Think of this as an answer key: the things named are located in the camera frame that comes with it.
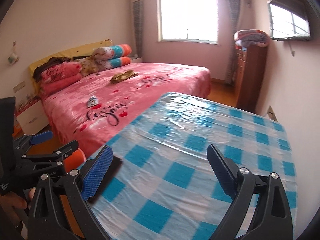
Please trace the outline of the person's left hand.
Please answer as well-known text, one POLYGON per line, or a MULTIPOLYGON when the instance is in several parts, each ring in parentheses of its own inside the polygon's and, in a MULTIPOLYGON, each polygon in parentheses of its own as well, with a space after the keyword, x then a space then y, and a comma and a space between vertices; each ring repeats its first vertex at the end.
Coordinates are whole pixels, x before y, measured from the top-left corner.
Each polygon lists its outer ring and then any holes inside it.
POLYGON ((1 207, 3 209, 26 209, 30 207, 33 199, 35 188, 27 190, 29 200, 25 200, 23 197, 17 195, 14 192, 9 192, 4 196, 1 196, 1 207))

